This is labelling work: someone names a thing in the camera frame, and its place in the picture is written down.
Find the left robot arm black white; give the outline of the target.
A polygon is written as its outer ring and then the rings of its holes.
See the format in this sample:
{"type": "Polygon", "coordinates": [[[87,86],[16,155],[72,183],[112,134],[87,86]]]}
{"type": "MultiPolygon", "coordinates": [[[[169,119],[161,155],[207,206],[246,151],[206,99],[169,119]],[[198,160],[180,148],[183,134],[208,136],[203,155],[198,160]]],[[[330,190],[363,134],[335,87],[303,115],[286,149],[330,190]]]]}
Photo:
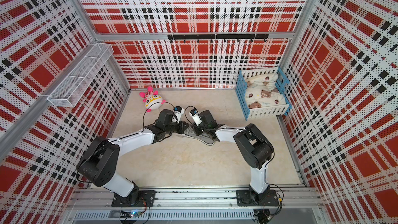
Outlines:
{"type": "Polygon", "coordinates": [[[157,120],[141,131],[121,138],[95,138],[77,165],[77,173],[97,187],[114,193],[112,206],[132,206],[140,201],[139,187],[117,173],[120,157],[138,148],[161,142],[174,133],[183,134],[189,125],[181,121],[184,109],[162,110],[157,120]]]}

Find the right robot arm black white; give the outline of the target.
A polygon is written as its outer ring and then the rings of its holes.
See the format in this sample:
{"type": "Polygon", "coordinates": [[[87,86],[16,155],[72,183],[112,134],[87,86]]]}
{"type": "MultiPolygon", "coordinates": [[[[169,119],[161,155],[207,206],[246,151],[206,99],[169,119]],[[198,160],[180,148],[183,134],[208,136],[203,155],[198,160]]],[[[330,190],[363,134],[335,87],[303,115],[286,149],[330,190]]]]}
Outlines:
{"type": "Polygon", "coordinates": [[[198,140],[208,145],[216,142],[236,144],[243,159],[251,167],[251,203],[264,204],[267,197],[275,195],[266,180],[267,166],[275,154],[274,147],[255,124],[238,128],[218,124],[209,110],[199,113],[195,108],[189,111],[189,115],[194,121],[191,124],[193,136],[196,135],[198,140]]]}

